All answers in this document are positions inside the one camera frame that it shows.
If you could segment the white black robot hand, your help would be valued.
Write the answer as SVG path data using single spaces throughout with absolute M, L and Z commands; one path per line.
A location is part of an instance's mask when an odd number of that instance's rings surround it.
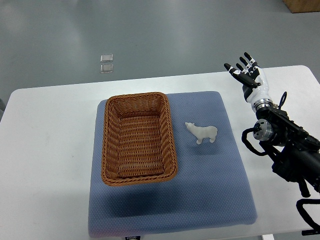
M 265 72 L 258 62 L 247 52 L 244 53 L 244 58 L 241 56 L 239 60 L 242 65 L 237 63 L 236 67 L 233 67 L 225 63 L 223 66 L 235 80 L 242 84 L 246 102 L 253 105 L 260 99 L 271 99 Z

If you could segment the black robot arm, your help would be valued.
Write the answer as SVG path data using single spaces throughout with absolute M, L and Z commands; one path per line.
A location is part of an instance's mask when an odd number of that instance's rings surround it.
M 281 109 L 286 98 L 285 92 L 279 105 L 267 98 L 255 101 L 257 122 L 242 132 L 241 140 L 257 156 L 269 156 L 272 171 L 287 182 L 298 183 L 301 195 L 308 198 L 308 184 L 320 191 L 320 141 Z

